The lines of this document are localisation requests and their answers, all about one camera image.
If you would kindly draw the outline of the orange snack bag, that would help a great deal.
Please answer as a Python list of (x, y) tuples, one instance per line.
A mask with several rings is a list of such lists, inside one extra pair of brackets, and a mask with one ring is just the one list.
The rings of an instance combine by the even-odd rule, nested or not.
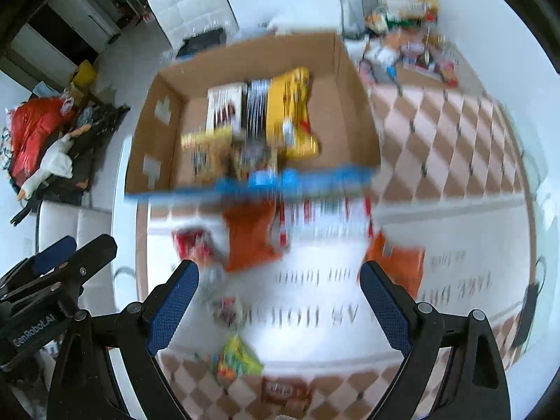
[(415, 300), (424, 275), (425, 249), (393, 244), (382, 231), (370, 241), (364, 262), (376, 262), (395, 285), (403, 287)]
[(282, 258), (282, 252), (271, 240), (275, 210), (274, 201), (264, 200), (237, 204), (223, 212), (229, 230), (228, 272), (274, 263)]

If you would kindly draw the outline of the yellow chips snack bag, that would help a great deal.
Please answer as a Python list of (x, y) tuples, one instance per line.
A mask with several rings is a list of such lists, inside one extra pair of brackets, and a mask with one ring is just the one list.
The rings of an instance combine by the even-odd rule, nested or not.
[(231, 174), (231, 128), (186, 133), (181, 136), (180, 142), (182, 150), (188, 154), (195, 184), (215, 183)]

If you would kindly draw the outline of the pile of snacks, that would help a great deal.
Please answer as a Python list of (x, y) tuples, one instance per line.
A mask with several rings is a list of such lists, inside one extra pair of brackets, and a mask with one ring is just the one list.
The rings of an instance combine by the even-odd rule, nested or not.
[(438, 27), (439, 0), (377, 0), (364, 16), (368, 41), (360, 62), (375, 81), (398, 80), (402, 67), (459, 86), (456, 62), (446, 53), (445, 36)]

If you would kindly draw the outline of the white goose plush toy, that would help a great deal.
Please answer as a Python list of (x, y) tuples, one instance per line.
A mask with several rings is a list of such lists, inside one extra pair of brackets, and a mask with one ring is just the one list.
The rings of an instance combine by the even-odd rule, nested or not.
[(74, 144), (71, 134), (66, 134), (53, 142), (44, 153), (40, 166), (22, 185), (17, 200), (29, 200), (39, 186), (51, 176), (71, 178), (73, 175), (72, 159), (68, 151)]

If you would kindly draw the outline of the colourful fruit candy bag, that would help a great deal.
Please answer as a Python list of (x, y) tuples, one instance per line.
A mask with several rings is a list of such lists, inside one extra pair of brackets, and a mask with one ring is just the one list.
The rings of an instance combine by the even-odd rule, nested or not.
[(228, 338), (219, 353), (211, 356), (212, 373), (219, 379), (232, 381), (240, 376), (260, 376), (263, 365), (239, 335)]

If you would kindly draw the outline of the red candy snack packet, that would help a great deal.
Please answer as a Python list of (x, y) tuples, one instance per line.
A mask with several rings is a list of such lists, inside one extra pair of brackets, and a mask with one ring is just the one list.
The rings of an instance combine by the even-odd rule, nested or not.
[(199, 268), (210, 267), (215, 263), (216, 254), (211, 234), (203, 227), (173, 230), (172, 239), (181, 261), (192, 261)]

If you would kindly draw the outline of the red plastic bag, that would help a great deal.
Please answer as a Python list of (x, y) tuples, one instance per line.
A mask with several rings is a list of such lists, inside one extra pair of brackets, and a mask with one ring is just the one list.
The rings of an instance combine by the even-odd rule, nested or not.
[(35, 98), (8, 112), (12, 136), (10, 176), (18, 187), (38, 169), (49, 137), (75, 119), (74, 105), (58, 97)]

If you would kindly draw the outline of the patterned tablecloth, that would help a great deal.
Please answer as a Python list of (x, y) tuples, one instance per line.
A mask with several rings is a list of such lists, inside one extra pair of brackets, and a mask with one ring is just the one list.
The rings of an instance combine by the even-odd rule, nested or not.
[[(271, 419), (272, 382), (305, 385), (304, 419), (364, 419), (393, 381), (403, 355), (391, 348), (358, 284), (370, 239), (425, 249), (418, 300), (465, 316), (483, 311), (505, 367), (516, 362), (522, 302), (532, 279), (532, 235), (521, 175), (498, 108), (487, 120), (459, 117), (464, 133), (495, 135), (501, 166), (417, 175), (399, 139), (389, 140), (368, 197), (321, 197), (286, 204), (282, 258), (237, 274), (207, 268), (170, 344), (157, 361), (196, 419)], [(260, 376), (217, 378), (210, 359), (239, 335), (263, 365)]]

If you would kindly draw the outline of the white chocolate wafer package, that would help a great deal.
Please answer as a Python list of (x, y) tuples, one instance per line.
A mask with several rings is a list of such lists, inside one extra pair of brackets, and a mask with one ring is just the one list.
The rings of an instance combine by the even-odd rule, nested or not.
[(247, 89), (245, 83), (234, 83), (219, 85), (207, 91), (207, 132), (223, 127), (231, 129), (235, 134), (241, 132)]

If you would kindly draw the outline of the cardboard box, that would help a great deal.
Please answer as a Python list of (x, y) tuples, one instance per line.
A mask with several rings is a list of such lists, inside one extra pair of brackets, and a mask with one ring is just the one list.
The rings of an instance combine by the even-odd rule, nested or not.
[(196, 201), (321, 194), (360, 187), (379, 167), (368, 95), (342, 38), (265, 36), (156, 74), (124, 191)]

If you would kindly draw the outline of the black striped snack package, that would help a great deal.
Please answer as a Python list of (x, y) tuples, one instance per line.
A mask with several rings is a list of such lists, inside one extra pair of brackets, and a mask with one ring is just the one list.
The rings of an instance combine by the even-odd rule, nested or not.
[(271, 84), (271, 79), (251, 80), (247, 84), (242, 118), (244, 140), (263, 147), (268, 146), (266, 124)]

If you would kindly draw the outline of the black bag on chair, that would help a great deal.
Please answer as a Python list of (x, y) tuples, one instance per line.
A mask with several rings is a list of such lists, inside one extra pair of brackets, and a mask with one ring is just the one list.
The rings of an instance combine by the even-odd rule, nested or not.
[(227, 41), (227, 33), (224, 28), (216, 28), (203, 31), (202, 33), (185, 38), (177, 51), (176, 57), (192, 57), (209, 48), (218, 47)]

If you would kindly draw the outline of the yellow snack package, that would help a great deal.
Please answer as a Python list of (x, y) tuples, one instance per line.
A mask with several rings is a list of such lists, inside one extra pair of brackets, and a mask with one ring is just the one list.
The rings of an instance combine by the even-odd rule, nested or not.
[(320, 152), (308, 113), (311, 79), (307, 68), (296, 67), (273, 77), (268, 85), (266, 140), (288, 159), (312, 158)]

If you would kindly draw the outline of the white tufted chair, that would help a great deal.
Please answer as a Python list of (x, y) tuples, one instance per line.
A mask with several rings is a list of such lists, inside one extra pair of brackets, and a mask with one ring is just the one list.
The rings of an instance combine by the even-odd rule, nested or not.
[(229, 0), (147, 0), (151, 12), (173, 49), (185, 39), (223, 28), (229, 37), (239, 27)]

